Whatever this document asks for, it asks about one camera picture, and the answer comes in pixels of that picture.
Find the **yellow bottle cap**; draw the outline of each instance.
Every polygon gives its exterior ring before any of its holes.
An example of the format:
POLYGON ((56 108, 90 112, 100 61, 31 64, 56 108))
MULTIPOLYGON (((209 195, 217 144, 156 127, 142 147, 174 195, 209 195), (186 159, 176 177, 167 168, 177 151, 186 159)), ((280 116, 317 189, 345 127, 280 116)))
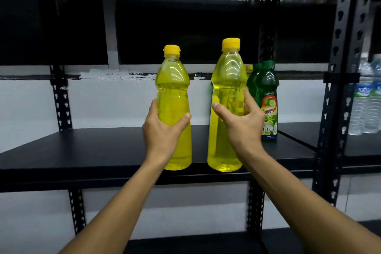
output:
POLYGON ((241 40, 239 38, 225 38, 222 40, 222 50, 227 48, 238 48, 241 40))
POLYGON ((177 45, 166 45, 163 49, 164 54, 177 54, 180 55, 180 48, 177 45))

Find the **bottle label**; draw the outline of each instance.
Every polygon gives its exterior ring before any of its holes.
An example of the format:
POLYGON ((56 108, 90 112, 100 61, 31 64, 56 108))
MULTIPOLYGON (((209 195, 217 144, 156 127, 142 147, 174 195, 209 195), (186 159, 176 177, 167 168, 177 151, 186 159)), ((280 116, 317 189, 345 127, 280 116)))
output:
POLYGON ((356 84, 354 97, 357 97, 357 98, 369 97, 371 89, 372 89, 372 84, 356 84))
POLYGON ((278 101, 274 95, 266 95, 262 99, 262 107, 264 111, 264 124, 262 137, 275 138, 278 134, 278 101))
POLYGON ((372 84, 372 89, 369 96, 371 97, 381 97, 381 83, 372 84))

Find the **person's left hand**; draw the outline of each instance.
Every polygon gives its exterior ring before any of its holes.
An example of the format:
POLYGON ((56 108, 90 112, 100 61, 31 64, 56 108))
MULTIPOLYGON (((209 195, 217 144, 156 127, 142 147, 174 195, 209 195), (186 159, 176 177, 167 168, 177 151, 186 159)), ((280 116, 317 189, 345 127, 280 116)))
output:
POLYGON ((176 150, 180 134, 188 126, 191 118, 191 113, 186 113, 173 126, 167 126, 159 120, 156 99, 154 99, 143 124, 144 143, 147 150, 145 160, 158 163, 164 169, 176 150))

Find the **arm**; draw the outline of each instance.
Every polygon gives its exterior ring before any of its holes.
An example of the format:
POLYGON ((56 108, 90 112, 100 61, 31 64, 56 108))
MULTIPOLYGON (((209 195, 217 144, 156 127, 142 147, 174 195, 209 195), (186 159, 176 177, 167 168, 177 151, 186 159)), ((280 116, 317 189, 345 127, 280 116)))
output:
POLYGON ((381 238, 307 188, 263 149, 264 113, 245 90, 249 114, 238 117, 219 103, 214 112, 228 128, 239 159, 310 253, 379 253, 381 238))
POLYGON ((169 127, 158 118, 156 100, 152 102, 143 125, 147 149, 145 161, 90 224, 61 250, 61 254, 123 253, 149 191, 168 164, 180 134, 190 120, 191 114, 187 113, 169 127))

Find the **forearm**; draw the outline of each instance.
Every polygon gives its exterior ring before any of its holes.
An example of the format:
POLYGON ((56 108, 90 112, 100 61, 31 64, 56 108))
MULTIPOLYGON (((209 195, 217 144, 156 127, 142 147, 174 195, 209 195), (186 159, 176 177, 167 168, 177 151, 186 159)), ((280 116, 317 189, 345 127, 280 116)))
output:
POLYGON ((149 191, 162 170, 160 165, 144 162, 113 199, 61 251, 61 254, 122 253, 149 191))
POLYGON ((244 162, 311 253, 376 253, 381 239, 332 207, 264 151, 244 162))

